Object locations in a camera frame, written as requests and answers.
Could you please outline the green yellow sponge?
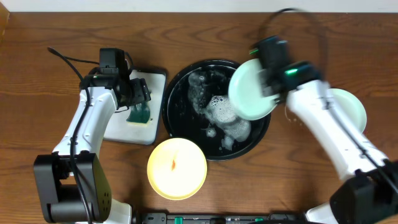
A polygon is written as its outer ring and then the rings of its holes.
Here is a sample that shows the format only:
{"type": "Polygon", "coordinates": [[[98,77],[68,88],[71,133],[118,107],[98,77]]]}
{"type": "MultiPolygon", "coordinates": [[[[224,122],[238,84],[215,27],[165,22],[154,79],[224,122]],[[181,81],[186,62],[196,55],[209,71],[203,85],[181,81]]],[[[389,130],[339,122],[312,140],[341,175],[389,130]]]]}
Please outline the green yellow sponge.
{"type": "Polygon", "coordinates": [[[130,107],[127,122],[146,124],[150,120],[150,108],[147,102],[130,107]]]}

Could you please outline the mint plate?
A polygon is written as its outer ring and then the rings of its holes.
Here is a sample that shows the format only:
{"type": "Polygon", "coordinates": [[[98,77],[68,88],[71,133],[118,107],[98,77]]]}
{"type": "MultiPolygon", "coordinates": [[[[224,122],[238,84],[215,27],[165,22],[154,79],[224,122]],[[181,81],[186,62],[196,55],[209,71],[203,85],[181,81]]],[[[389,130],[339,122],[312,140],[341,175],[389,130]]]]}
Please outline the mint plate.
{"type": "Polygon", "coordinates": [[[366,128],[368,118],[362,102],[346,90],[332,88],[331,91],[343,111],[348,115],[350,120],[352,120],[358,130],[363,133],[366,128]]]}
{"type": "Polygon", "coordinates": [[[251,59],[241,64],[230,79],[229,102],[235,114],[242,119],[261,119],[276,107],[278,95],[262,94],[259,75],[263,70],[259,59],[251,59]]]}

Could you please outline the yellow plate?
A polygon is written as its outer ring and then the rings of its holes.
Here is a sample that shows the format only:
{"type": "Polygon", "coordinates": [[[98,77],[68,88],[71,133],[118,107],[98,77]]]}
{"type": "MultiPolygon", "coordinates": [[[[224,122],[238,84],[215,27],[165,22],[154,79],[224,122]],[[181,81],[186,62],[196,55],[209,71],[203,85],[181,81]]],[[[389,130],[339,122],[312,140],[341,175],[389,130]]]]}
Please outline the yellow plate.
{"type": "Polygon", "coordinates": [[[207,161],[192,141],[172,138],[152,151],[147,163],[151,187],[163,198],[184,200],[195,195],[207,175],[207,161]]]}

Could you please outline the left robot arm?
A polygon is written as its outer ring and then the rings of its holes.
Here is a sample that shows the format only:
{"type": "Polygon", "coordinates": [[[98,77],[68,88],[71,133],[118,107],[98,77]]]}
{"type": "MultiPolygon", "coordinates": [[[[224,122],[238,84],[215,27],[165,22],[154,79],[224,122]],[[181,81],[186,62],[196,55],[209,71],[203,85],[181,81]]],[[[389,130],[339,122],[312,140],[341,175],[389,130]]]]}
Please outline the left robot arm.
{"type": "Polygon", "coordinates": [[[50,154],[36,157],[34,177],[48,223],[132,223],[132,207],[113,198],[98,154],[110,118],[123,105],[150,100],[143,78],[88,75],[63,139],[50,154]]]}

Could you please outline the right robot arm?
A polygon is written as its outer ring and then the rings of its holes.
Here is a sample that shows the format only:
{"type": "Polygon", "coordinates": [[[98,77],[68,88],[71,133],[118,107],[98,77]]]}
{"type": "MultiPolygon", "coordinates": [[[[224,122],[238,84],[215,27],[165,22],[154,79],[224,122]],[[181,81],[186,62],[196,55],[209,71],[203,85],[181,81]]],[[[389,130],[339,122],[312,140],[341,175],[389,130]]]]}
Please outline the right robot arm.
{"type": "Polygon", "coordinates": [[[261,62],[264,94],[279,95],[316,137],[343,185],[309,209],[312,223],[377,223],[397,214],[397,163],[355,128],[309,62],[261,62]]]}

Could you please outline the black rectangular sponge tray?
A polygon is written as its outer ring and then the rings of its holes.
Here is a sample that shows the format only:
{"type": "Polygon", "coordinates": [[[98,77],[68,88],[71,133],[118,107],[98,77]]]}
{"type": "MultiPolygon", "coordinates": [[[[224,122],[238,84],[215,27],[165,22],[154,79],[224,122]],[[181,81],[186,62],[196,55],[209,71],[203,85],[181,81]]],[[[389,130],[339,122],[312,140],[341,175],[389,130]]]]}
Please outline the black rectangular sponge tray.
{"type": "Polygon", "coordinates": [[[144,78],[150,93],[148,101],[150,120],[146,124],[127,122],[130,108],[119,109],[109,120],[104,134],[108,141],[119,141],[133,144],[150,145],[155,142],[159,127],[159,118],[163,104],[163,94],[167,79],[167,71],[163,68],[135,68],[129,78],[144,78]]]}

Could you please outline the black round tray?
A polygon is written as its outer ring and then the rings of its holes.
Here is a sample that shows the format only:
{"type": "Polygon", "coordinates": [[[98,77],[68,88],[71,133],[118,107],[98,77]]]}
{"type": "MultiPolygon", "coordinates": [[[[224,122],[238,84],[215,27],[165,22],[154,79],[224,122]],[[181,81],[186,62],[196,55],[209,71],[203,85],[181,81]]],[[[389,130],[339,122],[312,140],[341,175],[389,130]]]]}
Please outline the black round tray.
{"type": "Polygon", "coordinates": [[[228,85],[239,63],[209,59],[193,63],[169,83],[162,116],[167,132],[196,143],[208,160],[235,159],[264,137],[270,116],[247,121],[228,104],[228,85]]]}

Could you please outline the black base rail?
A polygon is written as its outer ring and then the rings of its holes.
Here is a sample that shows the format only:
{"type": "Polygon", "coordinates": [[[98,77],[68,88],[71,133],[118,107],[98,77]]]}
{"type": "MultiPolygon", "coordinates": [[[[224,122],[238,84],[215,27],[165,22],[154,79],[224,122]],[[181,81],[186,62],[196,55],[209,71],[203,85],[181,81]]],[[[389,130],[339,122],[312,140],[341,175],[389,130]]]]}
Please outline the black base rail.
{"type": "Polygon", "coordinates": [[[309,223],[300,215],[274,213],[268,215],[211,215],[137,213],[132,224],[303,224],[309,223]]]}

